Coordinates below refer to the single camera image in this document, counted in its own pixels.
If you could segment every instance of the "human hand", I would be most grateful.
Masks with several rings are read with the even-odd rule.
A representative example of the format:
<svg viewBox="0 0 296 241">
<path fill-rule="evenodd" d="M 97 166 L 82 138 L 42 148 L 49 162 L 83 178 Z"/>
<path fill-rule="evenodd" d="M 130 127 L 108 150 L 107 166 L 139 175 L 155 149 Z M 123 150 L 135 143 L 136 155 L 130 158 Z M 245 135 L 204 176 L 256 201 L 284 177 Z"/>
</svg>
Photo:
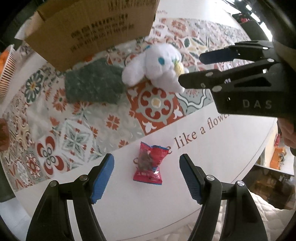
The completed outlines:
<svg viewBox="0 0 296 241">
<path fill-rule="evenodd" d="M 296 149 L 296 132 L 294 125 L 287 119 L 278 118 L 285 145 Z"/>
</svg>

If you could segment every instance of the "floral tile pattern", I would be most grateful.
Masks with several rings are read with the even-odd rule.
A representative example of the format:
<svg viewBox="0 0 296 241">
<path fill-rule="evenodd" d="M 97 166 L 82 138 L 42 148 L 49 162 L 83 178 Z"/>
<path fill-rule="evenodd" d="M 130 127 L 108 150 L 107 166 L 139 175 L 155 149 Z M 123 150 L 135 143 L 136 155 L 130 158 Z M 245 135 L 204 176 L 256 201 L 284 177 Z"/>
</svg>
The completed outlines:
<svg viewBox="0 0 296 241">
<path fill-rule="evenodd" d="M 150 81 L 139 83 L 129 89 L 127 96 L 131 103 L 129 115 L 137 118 L 145 135 L 184 116 L 175 94 L 155 88 Z"/>
<path fill-rule="evenodd" d="M 190 72 L 221 71 L 247 64 L 243 60 L 204 65 L 201 53 L 247 41 L 244 31 L 196 19 L 156 18 L 150 35 L 92 56 L 73 68 L 102 57 L 126 66 L 155 43 L 169 43 Z M 14 191 L 63 175 L 90 161 L 186 118 L 213 102 L 209 90 L 165 92 L 145 80 L 122 94 L 117 105 L 77 102 L 65 96 L 64 74 L 47 63 L 33 73 L 5 110 L 10 131 L 8 151 L 0 159 Z"/>
</svg>

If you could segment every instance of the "yellow flower on plush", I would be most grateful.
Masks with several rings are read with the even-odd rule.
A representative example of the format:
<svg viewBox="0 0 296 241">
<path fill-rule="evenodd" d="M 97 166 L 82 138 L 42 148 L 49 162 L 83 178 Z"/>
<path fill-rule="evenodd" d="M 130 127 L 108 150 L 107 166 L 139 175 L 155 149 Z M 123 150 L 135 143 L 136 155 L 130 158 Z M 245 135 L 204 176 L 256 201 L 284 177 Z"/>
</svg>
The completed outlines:
<svg viewBox="0 0 296 241">
<path fill-rule="evenodd" d="M 184 65 L 180 61 L 175 61 L 175 72 L 177 76 L 185 74 Z"/>
</svg>

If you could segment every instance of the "white basket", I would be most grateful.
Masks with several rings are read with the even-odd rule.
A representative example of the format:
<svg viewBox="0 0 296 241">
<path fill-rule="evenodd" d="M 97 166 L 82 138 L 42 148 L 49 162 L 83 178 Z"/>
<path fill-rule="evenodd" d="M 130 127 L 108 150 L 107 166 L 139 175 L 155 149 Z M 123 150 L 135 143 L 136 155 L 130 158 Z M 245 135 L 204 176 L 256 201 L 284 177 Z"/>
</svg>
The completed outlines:
<svg viewBox="0 0 296 241">
<path fill-rule="evenodd" d="M 14 56 L 15 50 L 13 47 L 14 45 L 12 44 L 5 49 L 9 51 L 9 54 L 4 65 L 3 72 L 0 75 L 0 100 L 5 97 L 10 80 L 12 79 L 16 69 L 16 60 Z"/>
</svg>

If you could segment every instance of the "cardboard box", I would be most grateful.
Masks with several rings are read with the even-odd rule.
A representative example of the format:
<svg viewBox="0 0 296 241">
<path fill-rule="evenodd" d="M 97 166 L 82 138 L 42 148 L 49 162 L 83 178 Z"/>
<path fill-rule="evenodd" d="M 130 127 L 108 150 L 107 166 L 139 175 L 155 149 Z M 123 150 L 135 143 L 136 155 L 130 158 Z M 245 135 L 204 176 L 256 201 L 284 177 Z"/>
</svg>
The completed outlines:
<svg viewBox="0 0 296 241">
<path fill-rule="evenodd" d="M 111 46 L 149 35 L 159 0 L 48 0 L 25 41 L 59 71 Z"/>
</svg>

